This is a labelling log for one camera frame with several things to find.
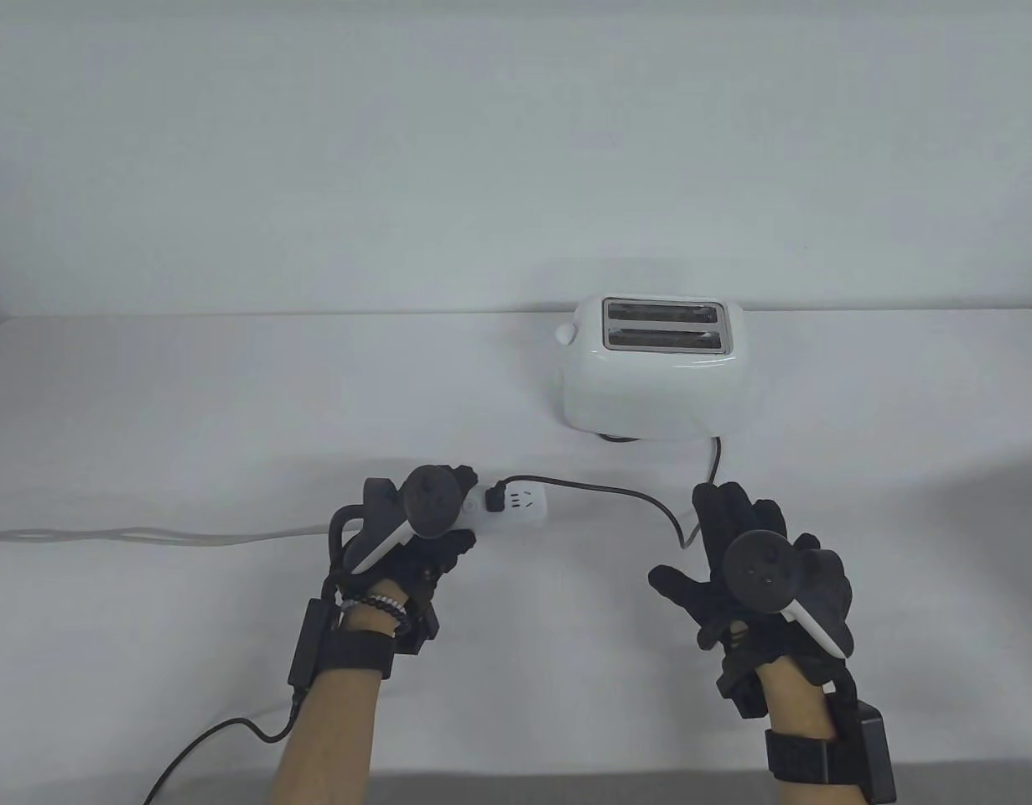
white table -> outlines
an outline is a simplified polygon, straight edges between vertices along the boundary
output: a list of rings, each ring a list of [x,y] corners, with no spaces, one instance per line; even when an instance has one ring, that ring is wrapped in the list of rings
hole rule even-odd
[[[563,315],[30,319],[0,328],[0,528],[321,522],[366,476],[472,463],[657,494],[691,522],[710,445],[559,421]],[[1032,759],[1032,311],[751,314],[762,405],[720,478],[844,557],[852,661],[897,763]],[[718,658],[646,585],[679,551],[642,503],[550,493],[482,542],[443,632],[382,694],[378,770],[761,768]],[[133,802],[200,730],[285,718],[323,538],[236,548],[0,544],[0,804]],[[273,767],[250,736],[178,780]]]

white toaster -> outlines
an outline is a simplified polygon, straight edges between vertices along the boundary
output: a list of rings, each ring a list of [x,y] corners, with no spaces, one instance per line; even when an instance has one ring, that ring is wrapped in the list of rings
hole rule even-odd
[[[743,310],[688,296],[584,299],[557,327],[565,418],[633,440],[721,437],[741,418],[749,357]]]

power cord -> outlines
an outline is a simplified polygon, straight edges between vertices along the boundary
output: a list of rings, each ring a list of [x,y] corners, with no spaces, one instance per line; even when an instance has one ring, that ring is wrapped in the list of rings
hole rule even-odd
[[[169,528],[151,528],[150,525],[87,529],[87,532],[71,532],[71,529],[64,528],[20,528],[0,532],[0,542],[51,544],[52,542],[112,540],[115,542],[137,542],[138,544],[152,545],[184,545],[188,548],[221,548],[224,545],[243,545],[248,544],[248,542],[283,540],[286,537],[311,537],[327,533],[328,524],[303,525],[301,528],[286,528],[282,532],[264,532],[262,534],[194,534],[174,532]]]
[[[720,453],[722,452],[723,446],[720,442],[720,437],[715,436],[713,438],[713,463],[708,473],[707,483],[713,483],[716,480],[716,473],[720,466]],[[550,486],[565,486],[570,488],[570,490],[587,490],[587,491],[604,491],[608,494],[622,494],[625,497],[645,500],[650,506],[654,506],[660,510],[660,512],[668,517],[668,521],[672,522],[673,528],[676,530],[677,540],[680,542],[680,549],[686,551],[690,548],[694,543],[695,538],[699,537],[699,533],[703,526],[701,522],[694,526],[690,532],[690,536],[684,539],[683,536],[683,525],[680,525],[680,521],[677,520],[676,515],[669,507],[660,503],[659,500],[653,497],[652,494],[646,494],[645,491],[637,491],[634,489],[623,488],[622,486],[603,486],[601,484],[588,484],[582,483],[581,481],[566,481],[561,478],[549,478],[549,476],[509,476],[508,478],[497,481],[497,483],[489,487],[485,493],[485,506],[486,509],[490,511],[501,511],[504,508],[504,494],[505,486],[513,481],[533,481],[540,484],[547,484]]]
[[[293,731],[293,727],[296,726],[296,719],[298,714],[300,714],[300,707],[303,705],[304,698],[305,695],[298,693],[293,697],[293,709],[291,709],[291,712],[288,714],[288,723],[285,725],[285,729],[283,729],[282,732],[279,732],[277,736],[267,736],[264,732],[262,732],[262,729],[259,728],[257,723],[250,719],[250,717],[231,717],[227,721],[221,721],[221,723],[214,725],[202,733],[201,736],[197,737],[196,740],[191,741],[190,744],[184,747],[181,753],[173,759],[173,763],[170,763],[169,766],[164,768],[163,773],[160,774],[155,783],[151,785],[151,791],[148,793],[146,800],[143,800],[143,805],[151,805],[151,803],[154,802],[154,798],[159,795],[159,791],[166,784],[172,773],[176,771],[176,767],[184,763],[184,759],[187,759],[187,755],[195,751],[202,741],[208,739],[211,736],[215,736],[218,732],[221,732],[221,730],[228,727],[235,727],[236,725],[244,725],[244,727],[251,730],[252,733],[255,733],[255,737],[261,740],[263,744],[281,743],[281,741],[285,740],[286,737],[288,737],[288,734]]]

bracelet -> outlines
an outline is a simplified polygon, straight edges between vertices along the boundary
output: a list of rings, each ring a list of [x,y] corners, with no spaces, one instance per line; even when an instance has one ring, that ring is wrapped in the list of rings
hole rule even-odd
[[[396,634],[407,634],[412,630],[412,618],[408,610],[388,595],[362,594],[361,592],[344,592],[341,595],[341,612],[350,610],[355,605],[373,606],[396,621]]]

white power cord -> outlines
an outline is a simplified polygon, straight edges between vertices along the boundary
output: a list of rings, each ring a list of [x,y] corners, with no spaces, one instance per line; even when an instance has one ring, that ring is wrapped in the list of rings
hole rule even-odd
[[[0,542],[49,544],[50,542],[112,540],[115,542],[136,542],[137,544],[183,545],[187,548],[220,548],[223,545],[243,545],[248,544],[248,542],[322,534],[328,534],[328,525],[304,525],[301,528],[287,528],[283,532],[264,532],[262,534],[193,534],[174,532],[169,528],[150,528],[148,525],[133,525],[130,528],[88,529],[87,532],[70,532],[70,529],[63,528],[7,529],[0,532]]]

